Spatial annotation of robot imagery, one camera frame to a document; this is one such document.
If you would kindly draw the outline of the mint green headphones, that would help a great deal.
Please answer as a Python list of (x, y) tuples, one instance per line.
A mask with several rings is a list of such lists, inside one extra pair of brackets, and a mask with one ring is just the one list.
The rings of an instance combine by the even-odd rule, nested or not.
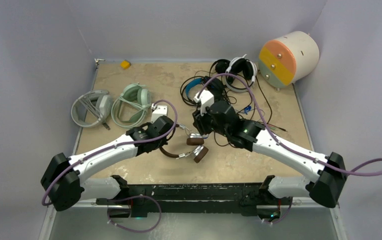
[[(129, 105), (137, 110), (128, 120), (122, 120), (120, 116), (125, 105)], [(126, 86), (120, 96), (114, 100), (111, 109), (112, 120), (117, 126), (124, 129), (137, 127), (146, 118), (151, 105), (151, 92), (146, 85), (131, 83)]]

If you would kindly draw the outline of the brown headphones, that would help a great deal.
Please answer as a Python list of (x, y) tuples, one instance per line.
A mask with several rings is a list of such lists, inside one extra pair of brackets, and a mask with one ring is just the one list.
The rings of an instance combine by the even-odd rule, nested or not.
[(167, 142), (171, 140), (177, 129), (181, 129), (186, 134), (186, 145), (190, 147), (189, 150), (182, 153), (171, 153), (167, 151), (164, 147), (160, 147), (159, 150), (168, 158), (171, 159), (182, 159), (191, 157), (193, 161), (198, 164), (209, 152), (209, 149), (204, 146), (205, 138), (199, 134), (191, 132), (191, 130), (183, 124), (176, 124), (175, 129), (171, 132), (171, 136), (167, 138)]

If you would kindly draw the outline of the white grey headphones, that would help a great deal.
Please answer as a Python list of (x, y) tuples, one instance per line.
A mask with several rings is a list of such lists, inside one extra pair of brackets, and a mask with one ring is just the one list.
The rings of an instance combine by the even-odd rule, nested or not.
[[(111, 114), (113, 106), (113, 97), (107, 90), (92, 90), (75, 100), (71, 107), (72, 120), (82, 128), (94, 128), (99, 125), (104, 126), (107, 130), (110, 130), (110, 126), (106, 123), (107, 118)], [(96, 121), (87, 123), (79, 118), (78, 109), (84, 107), (89, 113), (91, 113)]]

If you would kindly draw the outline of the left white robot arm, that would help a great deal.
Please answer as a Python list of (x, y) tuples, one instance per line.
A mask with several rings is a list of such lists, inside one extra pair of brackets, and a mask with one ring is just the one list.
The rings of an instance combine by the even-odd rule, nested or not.
[(88, 199), (109, 199), (120, 205), (128, 198), (119, 177), (92, 179), (96, 173), (122, 160), (150, 153), (167, 143), (176, 123), (167, 116), (128, 130), (119, 138), (86, 153), (52, 157), (40, 183), (45, 189), (42, 205), (61, 212)]

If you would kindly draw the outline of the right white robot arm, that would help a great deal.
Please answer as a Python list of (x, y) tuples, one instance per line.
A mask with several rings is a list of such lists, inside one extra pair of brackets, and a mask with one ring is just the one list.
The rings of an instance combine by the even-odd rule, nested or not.
[(272, 133), (264, 124), (240, 118), (232, 106), (218, 101), (205, 110), (192, 113), (193, 126), (201, 135), (217, 133), (233, 146), (271, 157), (301, 173), (300, 177), (268, 176), (259, 190), (260, 199), (270, 204), (289, 197), (311, 198), (334, 208), (347, 176), (343, 157), (317, 153), (293, 144)]

